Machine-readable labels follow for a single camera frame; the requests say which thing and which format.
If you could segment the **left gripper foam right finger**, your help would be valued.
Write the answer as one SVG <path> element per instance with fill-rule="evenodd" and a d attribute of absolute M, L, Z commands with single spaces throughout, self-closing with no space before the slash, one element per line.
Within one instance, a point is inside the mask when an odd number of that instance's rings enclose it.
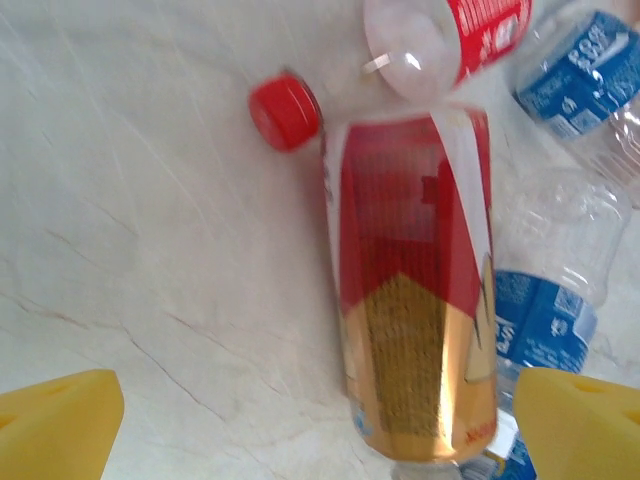
<path fill-rule="evenodd" d="M 539 479 L 637 479 L 639 391 L 548 368 L 517 382 L 514 413 Z"/>

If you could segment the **left gripper foam left finger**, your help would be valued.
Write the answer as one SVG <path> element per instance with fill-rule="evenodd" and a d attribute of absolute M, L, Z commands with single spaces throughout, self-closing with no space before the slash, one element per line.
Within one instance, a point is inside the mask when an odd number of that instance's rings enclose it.
<path fill-rule="evenodd" d="M 3 479 L 99 479 L 124 416 L 113 370 L 94 369 L 1 395 Z"/>

